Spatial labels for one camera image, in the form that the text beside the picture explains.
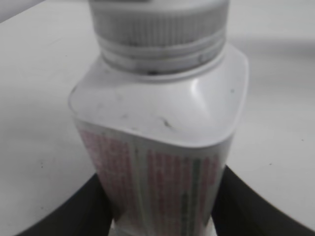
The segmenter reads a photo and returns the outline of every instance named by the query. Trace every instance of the product label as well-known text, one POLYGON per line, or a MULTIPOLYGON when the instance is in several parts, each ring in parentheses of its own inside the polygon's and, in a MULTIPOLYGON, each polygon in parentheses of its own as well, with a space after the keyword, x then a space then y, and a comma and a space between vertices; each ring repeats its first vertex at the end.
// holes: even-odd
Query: product label
POLYGON ((111 201, 132 235, 203 235, 229 141, 188 149, 81 123, 78 129, 111 201))

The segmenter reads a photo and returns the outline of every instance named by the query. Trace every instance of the plastic bottle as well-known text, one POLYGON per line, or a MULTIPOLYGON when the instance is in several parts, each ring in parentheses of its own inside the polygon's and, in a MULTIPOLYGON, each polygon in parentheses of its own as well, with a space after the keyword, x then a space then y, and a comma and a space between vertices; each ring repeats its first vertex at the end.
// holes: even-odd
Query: plastic bottle
POLYGON ((90 0, 101 56, 69 98, 130 236, 201 236, 245 102, 228 0, 90 0))

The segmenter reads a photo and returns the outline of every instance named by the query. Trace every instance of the bottle body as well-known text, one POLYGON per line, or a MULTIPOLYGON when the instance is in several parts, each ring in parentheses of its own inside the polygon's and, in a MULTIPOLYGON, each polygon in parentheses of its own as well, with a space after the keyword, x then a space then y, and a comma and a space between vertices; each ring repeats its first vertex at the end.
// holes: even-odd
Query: bottle body
POLYGON ((95 62, 69 105, 127 235, 204 235, 248 83, 246 58, 139 76, 95 62))

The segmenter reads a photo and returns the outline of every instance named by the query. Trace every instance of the bottle cap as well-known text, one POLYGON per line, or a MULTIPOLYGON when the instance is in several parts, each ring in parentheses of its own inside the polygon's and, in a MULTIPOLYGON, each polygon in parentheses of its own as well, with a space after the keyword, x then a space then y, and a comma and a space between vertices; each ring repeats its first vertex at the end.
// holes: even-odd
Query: bottle cap
POLYGON ((104 59, 141 74, 182 72, 225 44, 229 0, 90 0, 104 59))

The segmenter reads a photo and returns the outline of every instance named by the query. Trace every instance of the white surface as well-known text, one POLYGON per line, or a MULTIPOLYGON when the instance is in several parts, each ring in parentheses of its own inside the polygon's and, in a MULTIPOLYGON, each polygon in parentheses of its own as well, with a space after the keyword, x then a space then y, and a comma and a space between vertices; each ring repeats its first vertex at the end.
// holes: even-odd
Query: white surface
POLYGON ((246 111, 228 165, 315 230, 315 2, 237 0, 230 38, 249 56, 246 111))
POLYGON ((0 22, 42 2, 43 0, 0 0, 0 22))
POLYGON ((49 0, 0 24, 0 235, 55 210, 94 173, 67 96, 98 55, 87 5, 49 0))

